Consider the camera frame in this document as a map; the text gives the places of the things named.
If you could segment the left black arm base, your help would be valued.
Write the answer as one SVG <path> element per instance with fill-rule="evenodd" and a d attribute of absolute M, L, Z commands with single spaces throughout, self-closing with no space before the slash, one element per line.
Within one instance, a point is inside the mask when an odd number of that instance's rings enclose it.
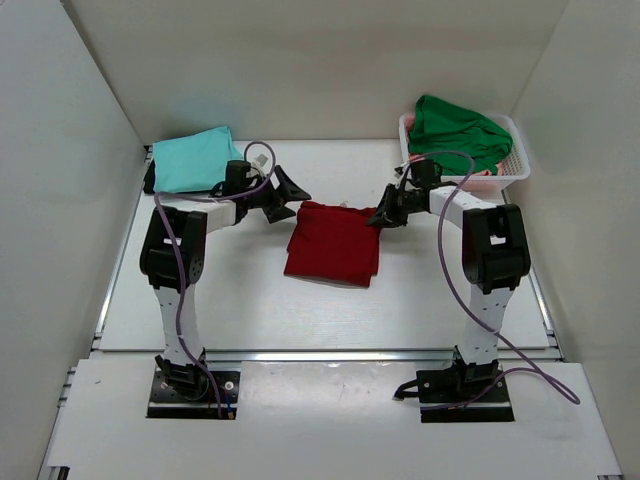
<path fill-rule="evenodd" d="M 239 370 L 179 366 L 155 357 L 146 417 L 230 421 L 237 418 L 241 386 Z"/>

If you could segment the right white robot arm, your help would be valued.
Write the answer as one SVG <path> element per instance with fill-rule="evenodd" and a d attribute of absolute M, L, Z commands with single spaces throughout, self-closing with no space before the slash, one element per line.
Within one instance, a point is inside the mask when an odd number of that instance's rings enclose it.
<path fill-rule="evenodd" d="M 399 180 L 385 187 L 368 224 L 397 228 L 409 216 L 427 212 L 462 232 L 461 264 L 470 285 L 462 304 L 469 318 L 462 341 L 454 350 L 449 391 L 471 400 L 498 375 L 498 334 L 513 292 L 531 267 L 524 222 L 513 204 L 495 204 L 441 180 L 441 167 L 421 157 L 396 169 Z"/>

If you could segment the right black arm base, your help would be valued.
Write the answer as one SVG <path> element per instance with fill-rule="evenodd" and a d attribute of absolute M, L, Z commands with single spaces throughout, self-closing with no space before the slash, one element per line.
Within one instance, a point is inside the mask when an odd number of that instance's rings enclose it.
<path fill-rule="evenodd" d="M 419 402 L 423 424 L 509 423 L 515 420 L 499 362 L 467 364 L 455 358 L 439 370 L 418 370 L 393 399 Z"/>

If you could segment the red t shirt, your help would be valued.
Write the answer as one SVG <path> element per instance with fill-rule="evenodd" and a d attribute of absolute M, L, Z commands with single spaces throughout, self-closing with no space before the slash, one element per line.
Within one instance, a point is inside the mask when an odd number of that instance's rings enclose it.
<path fill-rule="evenodd" d="M 284 274 L 369 287 L 379 268 L 380 230 L 368 224 L 374 213 L 373 207 L 303 202 Z"/>

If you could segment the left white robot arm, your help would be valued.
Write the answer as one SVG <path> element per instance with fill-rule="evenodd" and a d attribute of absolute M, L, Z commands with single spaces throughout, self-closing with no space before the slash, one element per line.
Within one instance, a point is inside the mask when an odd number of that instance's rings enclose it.
<path fill-rule="evenodd" d="M 190 210 L 157 204 L 152 211 L 140 254 L 140 270 L 156 294 L 163 322 L 165 349 L 156 363 L 168 383 L 188 398 L 208 389 L 206 354 L 195 312 L 195 285 L 205 263 L 207 236 L 235 226 L 251 210 L 273 224 L 295 215 L 287 205 L 311 195 L 279 165 L 270 174 L 256 161 L 232 160 L 225 177 Z"/>

